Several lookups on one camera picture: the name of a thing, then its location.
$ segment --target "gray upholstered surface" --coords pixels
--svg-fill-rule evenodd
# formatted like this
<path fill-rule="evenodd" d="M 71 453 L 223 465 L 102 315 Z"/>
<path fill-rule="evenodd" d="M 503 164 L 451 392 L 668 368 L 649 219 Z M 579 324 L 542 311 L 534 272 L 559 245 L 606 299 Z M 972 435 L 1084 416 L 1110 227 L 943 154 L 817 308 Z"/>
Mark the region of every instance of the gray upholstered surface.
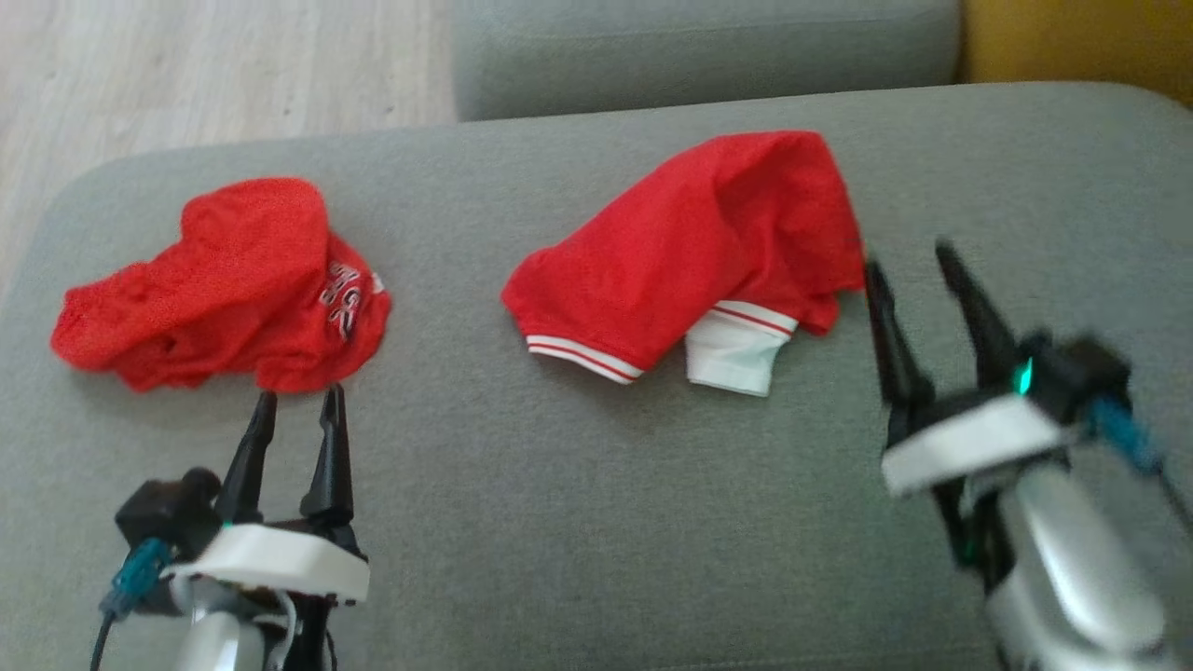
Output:
<path fill-rule="evenodd" d="M 462 119 L 952 81 L 958 0 L 457 0 Z"/>
<path fill-rule="evenodd" d="M 81 667 L 143 479 L 225 468 L 247 378 L 135 395 L 47 339 L 68 287 L 174 240 L 191 196 L 260 174 L 322 185 L 394 290 L 348 380 L 369 603 L 344 669 L 991 669 L 979 587 L 926 499 L 892 501 L 863 302 L 780 353 L 769 399 L 690 386 L 681 352 L 619 387 L 527 356 L 497 291 L 669 155 L 717 134 L 826 134 L 925 363 L 969 380 L 932 241 L 954 236 L 1019 327 L 1101 330 L 1193 480 L 1193 117 L 1112 85 L 1005 85 L 472 124 L 155 154 L 70 186 L 0 315 L 0 669 Z M 283 402 L 265 510 L 292 515 L 317 399 Z M 1193 657 L 1193 558 L 1111 457 L 1078 472 L 1163 589 Z M 178 622 L 118 628 L 110 669 L 160 669 Z"/>

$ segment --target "green led light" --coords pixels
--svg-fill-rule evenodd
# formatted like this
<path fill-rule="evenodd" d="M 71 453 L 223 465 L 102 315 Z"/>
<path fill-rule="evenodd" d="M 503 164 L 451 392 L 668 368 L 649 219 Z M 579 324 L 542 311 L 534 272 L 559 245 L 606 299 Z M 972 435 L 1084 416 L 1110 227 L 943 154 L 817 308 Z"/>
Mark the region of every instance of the green led light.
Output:
<path fill-rule="evenodd" d="M 1027 359 L 1027 363 L 1015 369 L 1010 383 L 1019 394 L 1026 394 L 1032 388 L 1032 359 Z"/>

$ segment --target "wooden floor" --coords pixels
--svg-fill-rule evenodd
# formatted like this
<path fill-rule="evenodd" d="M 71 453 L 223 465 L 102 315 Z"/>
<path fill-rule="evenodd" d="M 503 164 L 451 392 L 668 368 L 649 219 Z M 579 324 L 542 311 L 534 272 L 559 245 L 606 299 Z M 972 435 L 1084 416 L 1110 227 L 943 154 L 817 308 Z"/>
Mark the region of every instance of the wooden floor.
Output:
<path fill-rule="evenodd" d="M 109 160 L 452 123 L 450 1 L 0 0 L 0 301 L 54 196 Z"/>

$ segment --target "red garment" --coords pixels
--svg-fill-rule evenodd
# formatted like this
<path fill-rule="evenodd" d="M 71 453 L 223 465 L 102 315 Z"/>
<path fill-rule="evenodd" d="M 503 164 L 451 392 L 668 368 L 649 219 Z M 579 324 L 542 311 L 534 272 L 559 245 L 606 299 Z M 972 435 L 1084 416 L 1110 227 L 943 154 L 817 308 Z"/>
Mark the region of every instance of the red garment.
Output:
<path fill-rule="evenodd" d="M 693 382 L 765 395 L 797 324 L 821 336 L 860 290 L 845 183 L 808 131 L 717 137 L 668 160 L 502 293 L 531 352 L 622 383 L 687 334 Z"/>
<path fill-rule="evenodd" d="M 136 390 L 255 373 L 264 388 L 311 392 L 372 356 L 389 309 L 313 184 L 255 179 L 187 203 L 181 240 L 152 261 L 67 291 L 50 344 Z"/>

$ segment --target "robotic arm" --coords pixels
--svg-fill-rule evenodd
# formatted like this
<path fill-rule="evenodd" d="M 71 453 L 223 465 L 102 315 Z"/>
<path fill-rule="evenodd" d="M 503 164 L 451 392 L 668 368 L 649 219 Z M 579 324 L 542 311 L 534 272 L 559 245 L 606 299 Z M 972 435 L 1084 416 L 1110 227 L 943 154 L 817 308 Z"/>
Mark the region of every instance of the robotic arm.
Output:
<path fill-rule="evenodd" d="M 1092 437 L 1086 426 L 1160 472 L 1131 429 L 1130 368 L 1093 337 L 1016 344 L 952 246 L 939 244 L 937 258 L 977 363 L 977 387 L 946 396 L 916 364 L 882 267 L 866 267 L 890 406 L 888 488 L 932 492 L 954 562 L 982 579 L 1006 669 L 1179 671 L 1161 601 L 1069 472 L 1067 450 Z"/>
<path fill-rule="evenodd" d="M 351 525 L 344 389 L 323 401 L 302 517 L 265 523 L 258 499 L 276 414 L 277 395 L 262 393 L 222 486 L 193 468 L 181 480 L 143 484 L 116 513 L 132 552 L 100 604 L 93 671 L 111 624 L 134 611 L 190 617 L 179 671 L 335 669 L 328 616 L 369 593 L 369 561 Z"/>

